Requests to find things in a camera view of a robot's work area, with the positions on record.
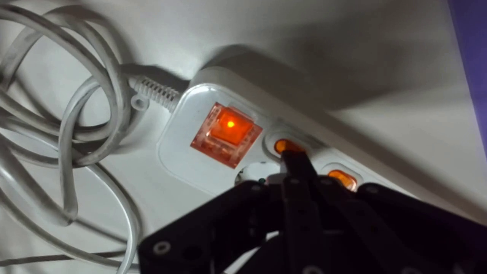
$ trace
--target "coiled cable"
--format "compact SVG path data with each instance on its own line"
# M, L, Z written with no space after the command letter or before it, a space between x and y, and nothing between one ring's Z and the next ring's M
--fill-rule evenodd
M103 172L103 169L97 166L101 159L109 156L118 147L129 127L130 90L127 87L124 75L121 73L120 64L109 46L89 25L74 20L70 16L59 13L59 10L54 10L41 17L16 7L0 5L0 20L15 22L25 26L25 29L19 32L12 46L6 51L6 55L0 63L0 108L12 116L1 116L0 127L27 136L39 144L50 147L51 150L56 150L57 159L50 159L24 150L4 137L1 137L0 142L6 144L7 150L18 159L41 166L56 165L59 168L59 183L62 186L62 209L51 201L51 198L35 183L35 180L15 174L18 171L4 171L4 177L10 179L6 182L12 185L15 191L22 194L21 197L30 200L28 203L33 203L35 206L42 209L44 214L50 217L50 221L54 221L57 226L70 226L77 218L77 198L73 182L73 168L86 168L103 183L103 186L121 207L129 229L124 258L121 262L114 262L76 250L74 247L70 247L50 236L33 221L30 221L4 195L4 192L0 192L0 200L18 223L21 223L24 227L27 227L30 232L33 232L48 244L62 250L66 256L100 265L117 267L117 273L126 273L135 258L135 245L138 241L138 220L133 215L124 194ZM97 61L97 58L92 57L88 49L85 49L62 28L71 29L83 40L86 40L100 61ZM6 95L15 80L15 73L21 66L21 61L41 37L47 37L57 46L65 49L91 73L91 78L80 86L80 89L68 102L60 124L47 121L28 112ZM98 87L108 99L109 121L97 127L76 127L76 121L83 105ZM83 148L83 144L92 142L100 144L94 151L73 150L73 144L76 144L76 147L79 148Z

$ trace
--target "white power strip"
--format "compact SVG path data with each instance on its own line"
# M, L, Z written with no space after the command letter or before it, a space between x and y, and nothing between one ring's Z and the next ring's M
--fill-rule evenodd
M375 182L404 192L337 150L289 125L284 118L266 112L261 102L241 96L248 93L258 93L258 90L249 92L245 87L245 80L229 70L202 70L181 98L159 140L158 156L164 169L175 179L214 197L232 188L235 179L258 180L278 172L278 156L273 151L273 145L276 140L286 139L305 148L318 174L340 169L353 175L357 185ZM234 166L228 166L191 147L216 104L235 110L261 130Z

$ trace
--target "power cord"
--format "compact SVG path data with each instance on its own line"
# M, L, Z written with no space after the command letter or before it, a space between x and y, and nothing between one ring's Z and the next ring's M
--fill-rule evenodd
M100 258L118 258L123 256L124 252L108 252L108 253L91 253ZM60 262L60 261L73 261L63 255L48 255L48 256L31 256L31 258L18 258L18 259L7 259L0 261L0 268L27 265L27 264L41 264L41 262Z
M47 147L57 154L56 159L45 157L28 151L0 134L0 201L15 221L50 245L63 252L66 256L85 262L114 267L118 274L123 274L132 268L136 242L140 239L140 223L127 197L120 191L120 186L117 186L117 183L112 182L97 163L109 156L126 136L132 116L130 104L135 110L143 112L147 107L147 101L153 99L168 112L173 112L178 99L181 98L181 92L161 86L144 77L133 77L127 80L126 75L123 75L115 55L103 38L89 25L62 14L60 10L53 10L41 17L16 7L0 5L0 20L15 22L25 26L25 29L19 32L12 46L6 51L4 58L0 63L0 108L7 113L7 116L0 116L0 128L28 137L38 145ZM100 61L97 61L88 49L85 49L63 29L70 29L86 40ZM19 64L41 37L47 37L65 49L91 73L91 78L86 80L70 99L60 124L31 113L7 96L7 90L15 80ZM97 127L77 127L77 119L83 105L97 89L101 89L108 99L109 121ZM95 150L91 150L88 145L95 142L100 145ZM27 174L16 159L59 169L62 207L59 207L42 191L42 188ZM85 253L60 242L38 227L1 191L3 188L13 189L25 204L38 209L45 220L57 226L70 226L71 223L76 223L79 209L73 180L74 168L85 168L89 171L117 200L127 224L126 250L121 262Z

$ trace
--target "black plastic part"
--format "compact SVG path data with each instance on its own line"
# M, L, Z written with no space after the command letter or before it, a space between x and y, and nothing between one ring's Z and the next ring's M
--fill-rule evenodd
M305 154L283 162L269 185L243 182L144 239L141 274L219 274L252 249L238 274L487 273L485 227L378 185L353 194ZM156 255L159 242L170 250Z

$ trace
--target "power strip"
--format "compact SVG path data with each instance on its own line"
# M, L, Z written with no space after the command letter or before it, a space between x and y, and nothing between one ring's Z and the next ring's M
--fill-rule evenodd
M375 182L404 192L401 188L389 183L351 157L289 125L284 118L272 115L266 110L266 105L261 105L264 101L251 101L241 96L249 93L257 95L260 92L249 89L246 81L231 70L220 67L202 70L181 98L161 136L156 151L165 172L214 197L232 188L235 180L260 180L276 174L280 166L273 145L286 139L307 151L319 174L339 169L350 174L357 185ZM237 119L225 121L225 115L222 115L225 110L229 110L229 116L232 112L240 115L243 122ZM245 153L237 162L231 160L232 154L228 153L228 147L225 147L228 142L223 142L222 147L214 144L202 145L211 147L210 150L200 150L194 145L197 139L210 139L210 142L213 142L220 137L217 133L214 136L211 130L211 125L217 124L214 122L217 121L216 116L223 119L225 124L222 127L228 127L228 122L229 127L238 127L234 125L234 121L246 125L245 121L248 121L258 128L257 136L251 139L249 148L243 148ZM216 151L216 154L226 154L229 163L225 162L225 157L211 156L211 153L208 153L211 150Z

